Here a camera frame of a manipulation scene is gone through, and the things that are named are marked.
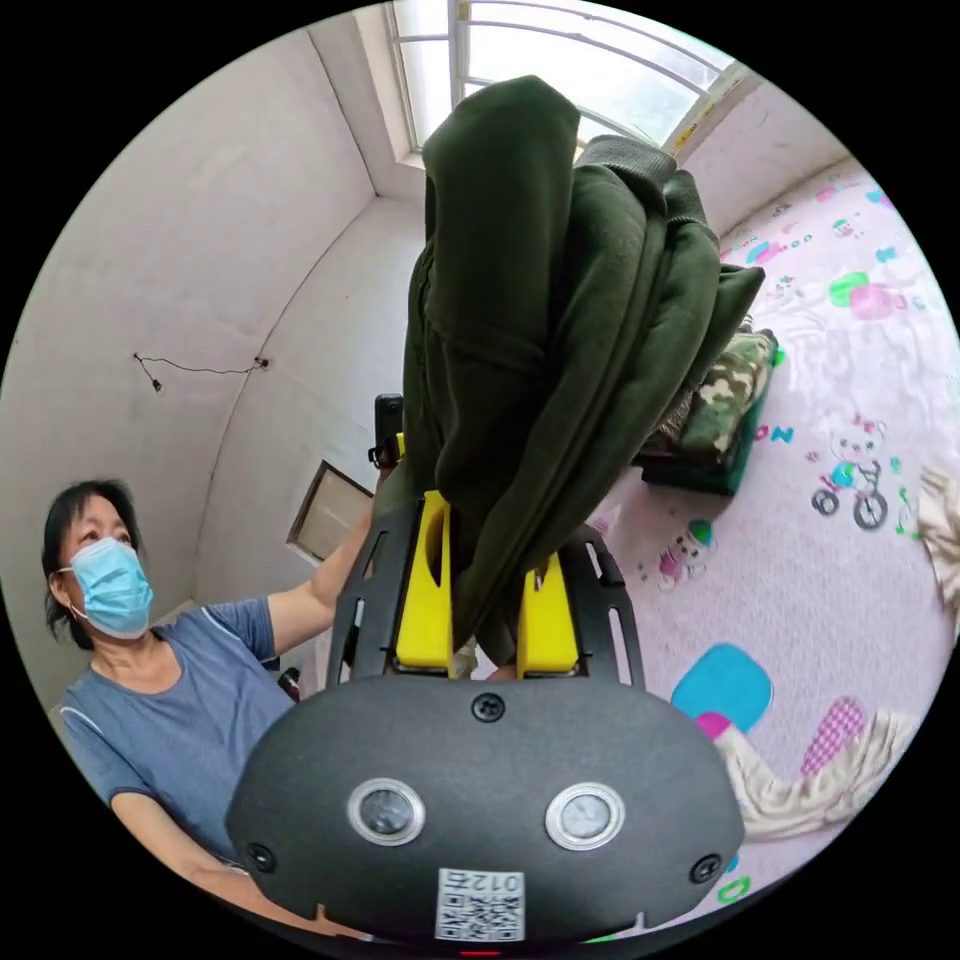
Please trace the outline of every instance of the white wall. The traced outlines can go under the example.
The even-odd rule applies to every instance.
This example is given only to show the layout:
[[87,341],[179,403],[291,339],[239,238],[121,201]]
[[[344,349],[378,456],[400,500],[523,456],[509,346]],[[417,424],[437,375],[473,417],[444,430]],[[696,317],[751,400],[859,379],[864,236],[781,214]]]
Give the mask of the white wall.
[[314,572],[286,538],[322,460],[372,489],[373,400],[402,388],[407,289],[422,248],[420,210],[378,198],[290,302],[263,348],[270,368],[250,378],[224,436],[200,541],[200,603],[289,589]]
[[173,104],[65,227],[21,317],[0,393],[0,582],[45,707],[86,662],[43,626],[40,542],[51,499],[93,475],[127,480],[156,609],[173,608],[191,595],[209,482],[244,383],[156,365],[158,396],[131,355],[249,366],[373,195],[300,31]]
[[403,106],[379,6],[307,28],[381,197],[423,203],[423,167],[409,161]]
[[849,156],[796,100],[763,81],[682,161],[720,236],[771,200]]

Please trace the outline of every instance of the dark green jacket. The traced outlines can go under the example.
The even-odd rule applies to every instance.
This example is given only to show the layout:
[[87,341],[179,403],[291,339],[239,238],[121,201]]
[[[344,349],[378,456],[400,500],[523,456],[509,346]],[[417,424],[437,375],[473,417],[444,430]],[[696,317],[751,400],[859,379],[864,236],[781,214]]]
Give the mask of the dark green jacket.
[[438,489],[458,519],[454,632],[494,662],[521,574],[596,507],[743,320],[759,268],[721,267],[692,177],[592,141],[536,77],[486,87],[427,141],[410,283],[406,459],[378,511]]

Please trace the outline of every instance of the yellow clamp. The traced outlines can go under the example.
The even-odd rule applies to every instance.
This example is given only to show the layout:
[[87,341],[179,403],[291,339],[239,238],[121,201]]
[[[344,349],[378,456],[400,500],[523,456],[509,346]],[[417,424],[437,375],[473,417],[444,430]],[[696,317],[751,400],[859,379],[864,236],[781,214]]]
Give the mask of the yellow clamp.
[[454,676],[450,505],[436,490],[424,495],[396,656],[408,669],[443,669]]
[[[409,670],[453,669],[450,505],[436,490],[424,495],[397,634],[397,661]],[[517,677],[568,674],[579,659],[560,558],[553,554],[525,577],[517,631]]]
[[577,635],[570,616],[560,558],[524,580],[517,630],[517,677],[527,673],[570,673],[577,665]]

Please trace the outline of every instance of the phone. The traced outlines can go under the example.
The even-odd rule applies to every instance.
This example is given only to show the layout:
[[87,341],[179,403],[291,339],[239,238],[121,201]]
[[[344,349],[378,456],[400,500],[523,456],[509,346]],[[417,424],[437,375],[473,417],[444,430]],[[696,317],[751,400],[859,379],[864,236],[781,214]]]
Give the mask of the phone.
[[373,435],[377,447],[403,433],[403,397],[399,393],[381,393],[373,404]]

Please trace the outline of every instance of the blue surgical mask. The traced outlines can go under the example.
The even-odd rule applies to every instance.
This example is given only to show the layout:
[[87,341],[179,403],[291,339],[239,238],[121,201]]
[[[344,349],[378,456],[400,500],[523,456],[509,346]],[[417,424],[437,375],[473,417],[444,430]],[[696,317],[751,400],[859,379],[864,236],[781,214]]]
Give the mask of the blue surgical mask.
[[150,625],[153,591],[136,551],[104,537],[74,554],[69,567],[83,590],[85,613],[73,610],[117,640],[138,640]]

